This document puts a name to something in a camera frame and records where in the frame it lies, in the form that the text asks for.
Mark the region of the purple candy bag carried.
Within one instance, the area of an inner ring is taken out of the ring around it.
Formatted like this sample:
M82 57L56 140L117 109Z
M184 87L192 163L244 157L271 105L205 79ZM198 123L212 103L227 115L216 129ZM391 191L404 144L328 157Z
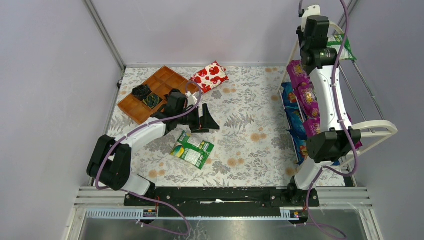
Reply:
M310 77L303 69L301 60L292 60L286 67L293 89L310 84Z

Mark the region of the blue candy bag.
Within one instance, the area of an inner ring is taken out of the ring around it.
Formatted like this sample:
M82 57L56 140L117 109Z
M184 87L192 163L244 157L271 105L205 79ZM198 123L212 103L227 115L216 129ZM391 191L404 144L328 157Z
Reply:
M283 92L281 94L283 106L287 109L299 110L299 105L297 102L297 97L294 93L294 89L291 82L283 82L281 84Z
M289 133L293 138L295 152L300 166L308 157L307 140L305 129L301 118L301 111L295 109L285 109L287 120L290 126Z

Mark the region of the lower blue candy bag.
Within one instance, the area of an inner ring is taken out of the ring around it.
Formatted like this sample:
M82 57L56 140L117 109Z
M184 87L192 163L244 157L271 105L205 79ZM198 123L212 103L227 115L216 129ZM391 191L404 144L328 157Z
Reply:
M295 109L285 109L287 120L290 126L289 133L293 138L295 152L300 166L308 157L307 140L305 129L301 118L301 111Z

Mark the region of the wooden compartment tray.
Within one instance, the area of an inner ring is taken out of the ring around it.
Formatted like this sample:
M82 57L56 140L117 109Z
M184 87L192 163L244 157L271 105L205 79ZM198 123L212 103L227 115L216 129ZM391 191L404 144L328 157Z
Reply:
M193 84L187 85L187 83L188 80L183 76L169 67L163 66L142 83L142 85L148 85L152 93L162 98L162 102L159 105L154 109L148 108L142 101L133 97L133 88L130 87L129 94L117 106L123 113L140 125L152 114L156 113L161 106L167 103L167 96L171 93L172 89L178 89L183 94L186 94L187 91L190 91L192 94L199 92L196 86Z

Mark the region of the purple candy bag top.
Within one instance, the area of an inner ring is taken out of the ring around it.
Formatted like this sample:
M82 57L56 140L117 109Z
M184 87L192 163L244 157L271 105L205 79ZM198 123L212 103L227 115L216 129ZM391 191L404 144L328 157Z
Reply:
M302 125L308 138L321 133L321 119L319 117L308 117Z

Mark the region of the red floral folded cloth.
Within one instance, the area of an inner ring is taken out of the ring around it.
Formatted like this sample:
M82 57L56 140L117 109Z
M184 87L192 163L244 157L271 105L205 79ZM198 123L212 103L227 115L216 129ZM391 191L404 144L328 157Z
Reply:
M192 75L189 80L197 83L201 88L202 94L206 94L228 81L229 77L226 73L226 68L214 61Z

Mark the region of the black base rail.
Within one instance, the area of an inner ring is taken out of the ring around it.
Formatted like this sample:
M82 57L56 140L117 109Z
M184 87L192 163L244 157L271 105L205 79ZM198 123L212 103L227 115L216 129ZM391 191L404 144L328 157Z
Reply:
M293 183L287 187L158 187L142 198L127 194L126 207L152 207L159 217L279 217L281 208L304 211L319 207L316 189L310 193Z

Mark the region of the white metal shelf rack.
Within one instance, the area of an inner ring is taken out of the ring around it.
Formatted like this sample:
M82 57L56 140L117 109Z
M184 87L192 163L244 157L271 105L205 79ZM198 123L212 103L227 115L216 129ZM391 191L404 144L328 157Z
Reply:
M397 134L398 128L383 113L376 91L357 61L342 61L340 77L344 79L342 89L349 91L343 94L345 108L353 113L353 126L362 128L364 146L358 154L363 166L361 172L377 173L388 164L381 144Z

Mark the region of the green candy bag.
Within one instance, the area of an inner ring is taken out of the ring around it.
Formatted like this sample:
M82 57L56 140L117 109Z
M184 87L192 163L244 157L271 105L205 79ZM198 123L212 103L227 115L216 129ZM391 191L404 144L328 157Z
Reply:
M196 134L183 130L176 140L170 155L184 160L201 170L214 147L213 143L202 140Z
M328 38L327 47L333 48L337 51L337 53L339 53L344 38L345 38L345 34L336 34L336 35L330 36ZM352 52L352 48L348 38L345 41L345 45L343 47L343 50L340 56L340 61L345 61L345 60L350 60L350 61L357 60L356 56Z

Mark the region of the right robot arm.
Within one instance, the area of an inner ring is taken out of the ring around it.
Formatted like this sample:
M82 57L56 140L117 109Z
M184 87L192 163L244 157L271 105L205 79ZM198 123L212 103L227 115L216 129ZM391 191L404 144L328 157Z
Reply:
M320 115L320 133L306 142L308 157L293 181L299 190L312 188L323 169L348 153L356 153L361 132L348 118L340 87L340 50L328 47L330 20L321 15L303 15L297 30L304 70L314 87Z

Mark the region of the black yellow rolled cloth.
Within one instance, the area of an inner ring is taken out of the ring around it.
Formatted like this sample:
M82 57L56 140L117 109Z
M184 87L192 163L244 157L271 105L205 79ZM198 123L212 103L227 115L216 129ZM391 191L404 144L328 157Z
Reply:
M142 103L145 104L148 108L154 109L162 101L163 99L160 96L156 95L155 93L150 93L142 100Z

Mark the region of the purple candy bag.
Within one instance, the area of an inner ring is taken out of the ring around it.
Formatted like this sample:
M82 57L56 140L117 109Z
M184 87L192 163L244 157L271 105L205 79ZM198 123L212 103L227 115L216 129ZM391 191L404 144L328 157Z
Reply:
M315 91L311 84L301 83L296 89L296 97L308 118L319 118L319 104L315 95Z
M321 133L321 119L319 117L308 117L302 125L308 138Z

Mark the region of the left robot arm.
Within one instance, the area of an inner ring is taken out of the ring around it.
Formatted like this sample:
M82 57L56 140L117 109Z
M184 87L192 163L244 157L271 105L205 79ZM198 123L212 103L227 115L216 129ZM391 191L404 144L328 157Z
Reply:
M123 136L101 136L95 145L86 173L101 183L102 188L125 191L144 196L151 182L131 170L135 153L150 142L164 137L179 125L188 126L192 133L219 130L207 104L199 106L199 99L190 93L172 89L166 104L152 114L142 125Z

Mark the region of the purple candy bag front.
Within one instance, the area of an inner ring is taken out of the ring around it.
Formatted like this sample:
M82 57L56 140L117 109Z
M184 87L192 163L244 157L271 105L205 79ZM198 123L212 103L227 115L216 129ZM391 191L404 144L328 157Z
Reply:
M311 84L301 83L296 89L296 97L308 118L319 118L319 104L315 95L315 91Z

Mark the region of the upper blue candy bag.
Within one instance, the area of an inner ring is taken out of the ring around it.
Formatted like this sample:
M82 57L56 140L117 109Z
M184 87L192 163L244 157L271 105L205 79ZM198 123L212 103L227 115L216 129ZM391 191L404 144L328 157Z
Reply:
M283 82L281 84L283 92L281 94L283 106L287 109L299 110L299 105L297 102L297 97L294 93L294 89L291 82Z

